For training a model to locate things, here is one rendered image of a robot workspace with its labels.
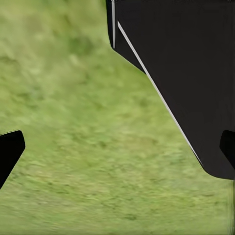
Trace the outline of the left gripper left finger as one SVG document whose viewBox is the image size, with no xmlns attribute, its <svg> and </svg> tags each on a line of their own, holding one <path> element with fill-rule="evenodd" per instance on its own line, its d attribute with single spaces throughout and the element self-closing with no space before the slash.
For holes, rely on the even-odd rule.
<svg viewBox="0 0 235 235">
<path fill-rule="evenodd" d="M 4 185 L 25 150 L 21 130 L 0 136 L 0 188 Z"/>
</svg>

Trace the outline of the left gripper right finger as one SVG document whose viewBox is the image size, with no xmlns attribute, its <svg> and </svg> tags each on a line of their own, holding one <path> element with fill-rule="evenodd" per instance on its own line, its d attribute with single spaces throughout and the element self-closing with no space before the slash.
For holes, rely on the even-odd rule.
<svg viewBox="0 0 235 235">
<path fill-rule="evenodd" d="M 224 130 L 219 147 L 235 169 L 235 132 Z"/>
</svg>

